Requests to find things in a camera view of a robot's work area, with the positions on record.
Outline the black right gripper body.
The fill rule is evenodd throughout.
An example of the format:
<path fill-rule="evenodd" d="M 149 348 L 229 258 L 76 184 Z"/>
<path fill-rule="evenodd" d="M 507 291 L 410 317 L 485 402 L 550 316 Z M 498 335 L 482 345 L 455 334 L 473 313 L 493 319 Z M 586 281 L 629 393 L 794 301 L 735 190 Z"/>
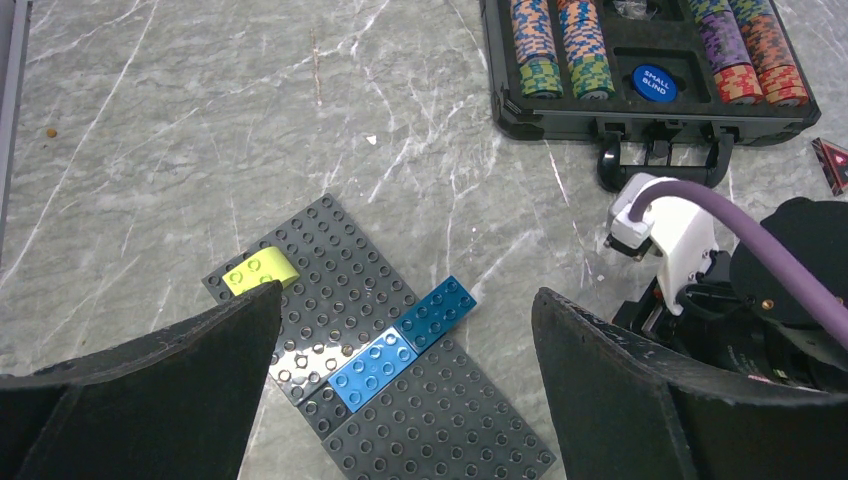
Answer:
<path fill-rule="evenodd" d="M 847 205 L 796 197 L 761 222 L 830 293 L 847 304 Z M 713 250 L 709 268 L 676 295 L 656 282 L 612 322 L 702 363 L 793 387 L 844 393 L 846 349 L 744 244 Z"/>

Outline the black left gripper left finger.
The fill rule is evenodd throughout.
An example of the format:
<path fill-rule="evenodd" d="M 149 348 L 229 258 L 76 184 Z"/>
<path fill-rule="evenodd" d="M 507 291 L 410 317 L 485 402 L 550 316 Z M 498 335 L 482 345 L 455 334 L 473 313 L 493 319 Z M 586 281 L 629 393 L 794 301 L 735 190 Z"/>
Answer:
<path fill-rule="evenodd" d="M 1 379 L 5 479 L 234 479 L 281 326 L 273 281 L 202 314 Z"/>

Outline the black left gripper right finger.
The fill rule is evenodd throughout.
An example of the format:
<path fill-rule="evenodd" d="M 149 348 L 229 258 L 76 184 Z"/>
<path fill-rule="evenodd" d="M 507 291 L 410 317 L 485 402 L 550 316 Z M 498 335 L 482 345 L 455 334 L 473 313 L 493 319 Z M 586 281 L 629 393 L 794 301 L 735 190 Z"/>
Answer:
<path fill-rule="evenodd" d="M 570 479 L 843 479 L 847 398 L 724 371 L 541 288 L 531 324 Z"/>

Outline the red triangular dealer button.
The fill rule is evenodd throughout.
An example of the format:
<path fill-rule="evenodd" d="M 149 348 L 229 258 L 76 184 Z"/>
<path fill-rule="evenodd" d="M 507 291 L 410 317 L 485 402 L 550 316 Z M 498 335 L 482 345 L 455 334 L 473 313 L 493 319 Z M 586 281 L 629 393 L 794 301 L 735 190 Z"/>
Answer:
<path fill-rule="evenodd" d="M 821 137 L 811 142 L 825 179 L 835 197 L 847 192 L 847 150 Z"/>

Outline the blue small blind button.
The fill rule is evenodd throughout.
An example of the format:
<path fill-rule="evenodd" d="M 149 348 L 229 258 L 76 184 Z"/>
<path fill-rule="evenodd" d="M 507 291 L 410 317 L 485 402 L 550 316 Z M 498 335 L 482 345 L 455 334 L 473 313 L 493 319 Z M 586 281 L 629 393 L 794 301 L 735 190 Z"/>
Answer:
<path fill-rule="evenodd" d="M 637 66 L 632 71 L 631 82 L 634 90 L 647 101 L 670 103 L 678 95 L 678 87 L 672 76 L 656 65 Z"/>

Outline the clear plastic wrap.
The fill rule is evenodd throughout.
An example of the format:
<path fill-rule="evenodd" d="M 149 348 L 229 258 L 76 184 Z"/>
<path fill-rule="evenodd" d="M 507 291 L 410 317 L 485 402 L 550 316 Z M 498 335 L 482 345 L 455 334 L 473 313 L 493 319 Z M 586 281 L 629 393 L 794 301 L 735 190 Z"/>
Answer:
<path fill-rule="evenodd" d="M 658 12 L 658 7 L 649 0 L 613 0 L 616 12 L 630 20 L 650 20 Z"/>

